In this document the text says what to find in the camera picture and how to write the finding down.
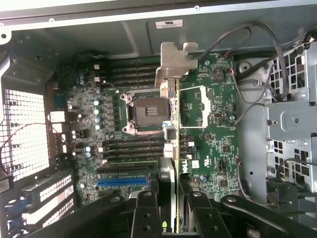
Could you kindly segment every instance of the black ram slot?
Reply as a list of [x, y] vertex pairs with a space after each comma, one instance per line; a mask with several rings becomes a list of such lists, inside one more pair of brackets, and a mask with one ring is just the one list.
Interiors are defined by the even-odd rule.
[[140, 148], [140, 152], [139, 150], [129, 150], [129, 148], [127, 148], [126, 150], [122, 149], [122, 150], [114, 150], [114, 151], [107, 151], [104, 153], [104, 155], [117, 155], [120, 154], [122, 156], [126, 155], [126, 154], [144, 154], [144, 153], [152, 153], [152, 152], [161, 152], [163, 153], [163, 147], [156, 147], [156, 148]]
[[155, 78], [155, 71], [153, 72], [137, 72], [137, 73], [125, 73], [125, 74], [112, 74], [107, 75], [108, 80], [120, 80], [120, 79], [131, 79], [131, 78]]
[[107, 160], [119, 160], [119, 159], [138, 159], [138, 158], [143, 158], [143, 157], [159, 157], [163, 155], [163, 151], [161, 152], [150, 152], [150, 153], [145, 153], [145, 152], [141, 152], [141, 153], [135, 153], [135, 154], [130, 154], [130, 155], [112, 155], [112, 156], [107, 156], [104, 155], [104, 159]]
[[146, 147], [161, 147], [163, 143], [139, 143], [139, 144], [117, 144], [117, 145], [107, 145], [106, 150], [117, 150], [117, 149], [127, 149], [127, 148], [146, 148]]
[[[135, 86], [145, 86], [145, 85], [152, 85], [155, 79], [147, 82], [135, 81], [135, 82], [122, 82], [121, 84], [115, 83], [113, 84], [115, 87], [135, 87]], [[109, 84], [100, 84], [101, 88], [111, 88]]]
[[118, 68], [109, 68], [101, 70], [101, 73], [128, 73], [128, 72], [141, 72], [141, 71], [156, 71], [159, 67], [159, 64], [151, 65], [140, 65], [140, 66], [131, 66], [131, 67], [118, 67]]
[[119, 144], [119, 143], [123, 143], [123, 144], [128, 144], [128, 143], [135, 143], [136, 141], [140, 141], [140, 142], [151, 142], [151, 141], [162, 141], [163, 144], [165, 142], [164, 137], [162, 136], [145, 136], [145, 138], [142, 138], [142, 136], [140, 137], [136, 137], [136, 138], [131, 138], [131, 139], [116, 139], [116, 140], [106, 140], [103, 144], [106, 145], [111, 145], [111, 144]]

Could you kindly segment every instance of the motherboard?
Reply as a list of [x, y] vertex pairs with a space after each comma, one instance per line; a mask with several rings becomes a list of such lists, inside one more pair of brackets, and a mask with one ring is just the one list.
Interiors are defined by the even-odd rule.
[[82, 205], [108, 194], [161, 192], [160, 158], [171, 159], [175, 180], [188, 173], [193, 189], [216, 201], [238, 192], [232, 59], [206, 56], [175, 80], [175, 99], [154, 87], [159, 63], [156, 57], [60, 67], [54, 103], [60, 110], [66, 104], [71, 118]]

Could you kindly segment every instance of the white sticker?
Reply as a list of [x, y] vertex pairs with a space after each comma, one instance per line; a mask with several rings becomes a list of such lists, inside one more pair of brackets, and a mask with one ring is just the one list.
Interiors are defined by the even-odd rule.
[[10, 189], [9, 179], [5, 179], [0, 182], [0, 193], [3, 193]]
[[157, 29], [182, 27], [183, 20], [157, 21], [155, 24], [157, 26]]
[[192, 168], [199, 169], [199, 160], [192, 160]]

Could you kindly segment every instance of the blue pcie slot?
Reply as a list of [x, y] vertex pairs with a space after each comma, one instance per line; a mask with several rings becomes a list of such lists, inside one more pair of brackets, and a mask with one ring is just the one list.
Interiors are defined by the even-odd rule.
[[98, 186], [125, 186], [125, 185], [144, 185], [147, 184], [147, 177], [138, 178], [108, 178], [99, 179]]

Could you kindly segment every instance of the red wire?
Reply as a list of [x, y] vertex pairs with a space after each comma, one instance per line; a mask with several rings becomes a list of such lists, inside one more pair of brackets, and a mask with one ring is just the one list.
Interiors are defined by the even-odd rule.
[[[48, 126], [48, 127], [51, 128], [53, 131], [56, 132], [56, 134], [61, 138], [61, 140], [63, 141], [63, 143], [65, 143], [65, 145], [67, 145], [67, 146], [70, 147], [71, 149], [74, 148], [73, 146], [71, 146], [70, 144], [68, 144], [68, 143], [63, 139], [62, 135], [53, 127], [53, 125], [47, 124], [47, 123], [35, 122], [35, 123], [25, 124], [24, 126], [22, 126], [21, 128], [19, 128], [18, 130], [16, 130], [13, 134], [11, 134], [11, 135], [8, 137], [8, 139], [4, 142], [4, 144], [0, 147], [0, 155], [1, 155], [1, 153], [2, 153], [2, 149], [5, 147], [6, 143], [8, 143], [8, 142], [11, 140], [11, 138], [17, 134], [18, 131], [20, 131], [20, 130], [22, 130], [22, 129], [24, 129], [24, 128], [30, 126], [30, 125], [46, 125], [46, 126]], [[1, 168], [2, 168], [2, 170], [3, 170], [7, 175], [9, 175], [9, 172], [3, 167], [3, 164], [2, 164], [2, 163], [1, 163]]]

